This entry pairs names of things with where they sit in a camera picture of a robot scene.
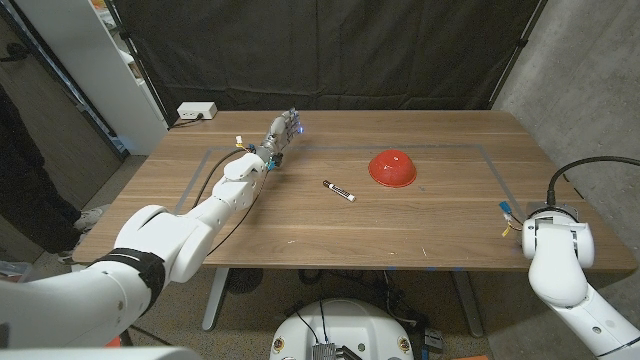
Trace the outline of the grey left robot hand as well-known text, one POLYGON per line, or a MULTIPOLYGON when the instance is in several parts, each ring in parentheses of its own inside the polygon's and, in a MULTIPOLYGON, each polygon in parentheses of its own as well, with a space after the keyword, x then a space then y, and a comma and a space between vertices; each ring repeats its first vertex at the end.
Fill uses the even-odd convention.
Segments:
POLYGON ((276 117, 270 125, 261 144, 256 148, 256 154, 264 161, 281 153, 291 140, 303 132, 299 112, 291 108, 276 117))

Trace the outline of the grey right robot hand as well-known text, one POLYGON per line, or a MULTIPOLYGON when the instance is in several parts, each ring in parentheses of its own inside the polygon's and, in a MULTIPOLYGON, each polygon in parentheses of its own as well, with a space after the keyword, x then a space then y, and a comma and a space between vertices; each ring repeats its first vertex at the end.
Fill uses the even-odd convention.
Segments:
POLYGON ((557 212, 570 217, 573 221, 578 221, 578 210, 567 204, 548 205, 545 202, 529 202, 526 205, 527 218, 537 216, 543 212, 557 212))

